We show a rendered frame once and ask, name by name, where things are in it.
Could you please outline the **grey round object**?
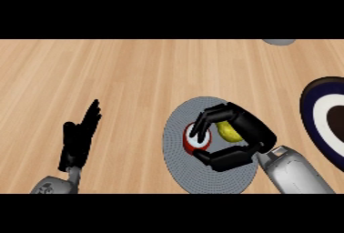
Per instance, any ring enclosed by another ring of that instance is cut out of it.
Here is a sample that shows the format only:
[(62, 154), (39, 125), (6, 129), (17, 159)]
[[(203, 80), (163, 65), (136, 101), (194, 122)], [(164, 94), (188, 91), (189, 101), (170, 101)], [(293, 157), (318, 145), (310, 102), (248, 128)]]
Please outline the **grey round object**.
[(288, 46), (296, 42), (296, 39), (263, 39), (263, 41), (273, 46)]

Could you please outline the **red can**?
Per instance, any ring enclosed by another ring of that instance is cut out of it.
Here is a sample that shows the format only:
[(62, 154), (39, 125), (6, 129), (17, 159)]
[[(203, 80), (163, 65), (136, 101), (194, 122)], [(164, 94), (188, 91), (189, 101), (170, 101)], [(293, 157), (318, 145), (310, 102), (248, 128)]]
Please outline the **red can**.
[(189, 123), (186, 128), (185, 128), (185, 132), (183, 132), (183, 148), (189, 154), (194, 153), (195, 149), (205, 150), (210, 147), (211, 140), (213, 140), (211, 131), (205, 132), (204, 141), (201, 143), (198, 142), (198, 137), (189, 136), (194, 125), (195, 125), (195, 123)]

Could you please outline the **navy and white plate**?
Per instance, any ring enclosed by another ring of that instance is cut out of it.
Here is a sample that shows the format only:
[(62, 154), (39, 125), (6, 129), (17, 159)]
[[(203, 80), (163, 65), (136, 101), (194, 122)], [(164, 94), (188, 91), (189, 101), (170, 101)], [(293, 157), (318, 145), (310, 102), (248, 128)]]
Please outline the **navy and white plate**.
[(316, 148), (344, 172), (344, 77), (327, 76), (307, 84), (300, 114)]

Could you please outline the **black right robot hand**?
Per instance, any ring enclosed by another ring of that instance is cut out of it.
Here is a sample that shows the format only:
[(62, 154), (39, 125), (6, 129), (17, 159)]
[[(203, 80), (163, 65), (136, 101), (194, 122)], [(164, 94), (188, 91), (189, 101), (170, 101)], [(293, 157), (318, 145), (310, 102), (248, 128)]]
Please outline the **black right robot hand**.
[(214, 153), (195, 149), (192, 155), (200, 161), (216, 170), (228, 171), (253, 162), (257, 152), (266, 153), (276, 144), (276, 134), (260, 121), (260, 119), (235, 103), (219, 104), (208, 107), (200, 113), (189, 136), (198, 137), (201, 143), (205, 138), (205, 131), (213, 123), (226, 121), (242, 139), (247, 146), (234, 146)]

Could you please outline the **yellow lemon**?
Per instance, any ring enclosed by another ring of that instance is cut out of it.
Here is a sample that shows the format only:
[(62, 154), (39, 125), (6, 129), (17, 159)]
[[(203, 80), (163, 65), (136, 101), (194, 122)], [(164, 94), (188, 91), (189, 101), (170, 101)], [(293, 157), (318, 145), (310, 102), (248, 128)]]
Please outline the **yellow lemon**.
[(222, 138), (231, 143), (236, 143), (244, 140), (228, 121), (217, 123), (217, 132)]

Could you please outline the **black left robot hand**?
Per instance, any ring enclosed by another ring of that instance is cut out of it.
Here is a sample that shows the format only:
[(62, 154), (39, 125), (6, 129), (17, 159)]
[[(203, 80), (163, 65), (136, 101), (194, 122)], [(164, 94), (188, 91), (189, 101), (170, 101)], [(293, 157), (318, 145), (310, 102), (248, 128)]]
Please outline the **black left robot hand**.
[(67, 172), (70, 167), (83, 168), (86, 164), (101, 118), (99, 101), (95, 100), (87, 108), (81, 123), (67, 122), (64, 124), (64, 148), (58, 166), (62, 172)]

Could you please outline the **round grey placemat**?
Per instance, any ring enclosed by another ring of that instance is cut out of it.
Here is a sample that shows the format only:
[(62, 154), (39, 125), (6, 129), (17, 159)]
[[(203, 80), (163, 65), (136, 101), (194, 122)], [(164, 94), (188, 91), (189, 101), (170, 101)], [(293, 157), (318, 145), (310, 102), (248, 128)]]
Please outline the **round grey placemat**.
[(195, 122), (207, 107), (226, 104), (213, 96), (191, 98), (172, 112), (163, 134), (163, 154), (172, 177), (191, 194), (239, 194), (256, 177), (259, 160), (225, 172), (216, 172), (210, 166), (185, 151), (183, 132)]

